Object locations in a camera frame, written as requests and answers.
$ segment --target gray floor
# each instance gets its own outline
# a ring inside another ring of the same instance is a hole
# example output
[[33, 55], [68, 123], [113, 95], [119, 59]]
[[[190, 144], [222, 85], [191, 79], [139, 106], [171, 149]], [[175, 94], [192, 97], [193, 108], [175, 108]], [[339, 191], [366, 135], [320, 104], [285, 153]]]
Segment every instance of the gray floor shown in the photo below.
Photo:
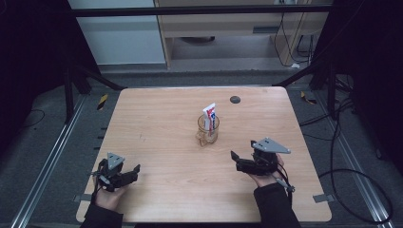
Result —
[[[166, 70], [139, 70], [137, 74], [108, 74], [107, 78], [122, 86], [269, 86], [293, 75], [298, 69], [284, 67], [276, 58], [273, 44], [267, 37], [217, 37], [214, 42], [201, 43], [181, 40], [176, 43], [172, 67]], [[75, 101], [85, 99], [83, 110], [74, 125], [48, 184], [37, 202], [29, 224], [39, 227], [77, 226], [75, 219], [78, 204], [73, 196], [81, 194], [88, 180], [88, 173], [102, 144], [102, 139], [119, 97], [113, 91], [93, 80], [89, 95], [75, 92]], [[300, 98], [300, 91], [307, 91], [309, 77], [301, 79], [287, 89], [293, 108], [300, 123], [324, 113], [320, 104], [308, 104]], [[103, 110], [96, 107], [103, 94], [108, 100]], [[320, 100], [326, 90], [313, 93]], [[57, 87], [40, 95], [27, 118], [27, 127], [22, 127], [18, 137], [10, 146], [10, 157], [1, 161], [0, 168], [0, 224], [9, 227], [23, 205], [32, 185], [46, 163], [49, 152], [55, 144], [65, 119], [64, 90]], [[342, 101], [348, 94], [339, 92]], [[403, 201], [399, 195], [403, 191], [403, 178], [389, 161], [376, 158], [375, 148], [353, 109], [346, 109], [340, 116], [342, 135], [366, 174], [384, 187], [393, 202], [393, 225], [403, 227]], [[318, 174], [329, 170], [330, 141], [333, 129], [327, 120], [301, 128], [305, 135]], [[341, 148], [335, 146], [335, 168], [350, 167]], [[362, 192], [351, 174], [335, 174], [336, 188], [349, 207], [359, 215], [372, 219]], [[325, 193], [332, 194], [329, 177], [321, 184]], [[338, 202], [330, 202], [332, 219], [325, 224], [304, 223], [303, 227], [377, 227], [351, 216]]]

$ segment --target wooden table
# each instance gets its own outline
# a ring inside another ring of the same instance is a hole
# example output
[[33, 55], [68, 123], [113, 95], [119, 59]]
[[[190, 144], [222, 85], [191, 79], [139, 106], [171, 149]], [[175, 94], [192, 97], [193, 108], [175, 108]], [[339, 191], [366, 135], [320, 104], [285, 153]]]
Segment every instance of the wooden table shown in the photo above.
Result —
[[[239, 104], [230, 98], [239, 96]], [[201, 147], [195, 138], [202, 110], [216, 103], [219, 138]], [[142, 166], [119, 212], [130, 222], [259, 222], [255, 183], [236, 171], [230, 151], [252, 159], [250, 141], [269, 137], [290, 148], [282, 155], [296, 187], [299, 221], [327, 221], [326, 202], [288, 94], [282, 87], [130, 88], [122, 91], [94, 163], [112, 152], [126, 158], [123, 172]], [[86, 193], [93, 191], [88, 180]], [[77, 219], [84, 220], [82, 201]]]

